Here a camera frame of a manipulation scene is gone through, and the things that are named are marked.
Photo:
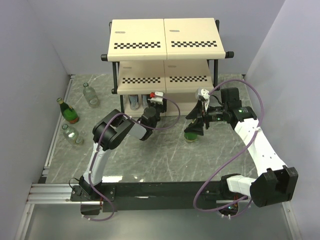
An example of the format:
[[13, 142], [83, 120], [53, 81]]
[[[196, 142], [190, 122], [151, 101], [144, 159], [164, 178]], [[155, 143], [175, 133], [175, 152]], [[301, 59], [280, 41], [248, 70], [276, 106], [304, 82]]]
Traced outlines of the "silver energy drink can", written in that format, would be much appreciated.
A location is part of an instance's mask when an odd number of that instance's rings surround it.
[[142, 94], [141, 95], [142, 107], [144, 109], [149, 107], [149, 103], [150, 103], [149, 98], [150, 98], [150, 96], [148, 94]]

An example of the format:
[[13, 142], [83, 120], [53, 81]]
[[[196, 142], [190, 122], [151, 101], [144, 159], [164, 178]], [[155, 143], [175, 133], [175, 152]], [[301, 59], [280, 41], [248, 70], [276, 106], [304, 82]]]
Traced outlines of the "green Perrier bottle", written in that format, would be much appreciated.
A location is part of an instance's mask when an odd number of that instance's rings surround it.
[[195, 133], [191, 133], [191, 132], [185, 132], [184, 133], [184, 140], [187, 142], [187, 143], [193, 143], [197, 140], [198, 138], [198, 135], [195, 134]]

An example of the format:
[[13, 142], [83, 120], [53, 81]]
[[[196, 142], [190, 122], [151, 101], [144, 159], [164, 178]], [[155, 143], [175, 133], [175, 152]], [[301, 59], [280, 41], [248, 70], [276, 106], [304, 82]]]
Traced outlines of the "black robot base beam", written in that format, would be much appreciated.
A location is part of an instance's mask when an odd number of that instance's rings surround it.
[[[193, 209], [203, 181], [185, 182], [103, 182], [97, 190], [107, 197], [116, 211]], [[240, 193], [228, 190], [225, 181], [211, 181], [200, 193], [197, 207], [213, 209], [218, 201], [235, 201]]]

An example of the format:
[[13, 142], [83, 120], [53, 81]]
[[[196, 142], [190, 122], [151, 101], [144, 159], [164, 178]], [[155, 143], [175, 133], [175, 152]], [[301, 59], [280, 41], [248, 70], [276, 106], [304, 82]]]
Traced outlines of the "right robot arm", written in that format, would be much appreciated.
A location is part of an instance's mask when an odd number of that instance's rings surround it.
[[196, 106], [186, 116], [190, 124], [185, 134], [203, 136], [211, 122], [226, 122], [240, 137], [249, 152], [258, 177], [240, 174], [221, 178], [219, 193], [230, 200], [236, 194], [247, 196], [257, 207], [291, 201], [298, 181], [298, 171], [288, 167], [276, 154], [259, 125], [259, 119], [249, 106], [243, 106], [236, 87], [221, 90], [220, 106], [210, 106], [209, 91], [199, 88], [195, 93]]

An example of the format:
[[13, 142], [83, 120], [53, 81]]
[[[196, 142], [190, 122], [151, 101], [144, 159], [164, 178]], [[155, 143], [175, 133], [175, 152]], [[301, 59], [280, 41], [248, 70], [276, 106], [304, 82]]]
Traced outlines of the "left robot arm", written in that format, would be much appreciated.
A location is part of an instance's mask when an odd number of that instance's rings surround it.
[[93, 151], [84, 174], [79, 179], [82, 195], [88, 201], [96, 200], [100, 195], [103, 171], [111, 151], [116, 149], [126, 136], [140, 141], [147, 140], [161, 120], [160, 114], [167, 111], [167, 101], [159, 96], [148, 97], [148, 107], [138, 120], [114, 109], [93, 128]]

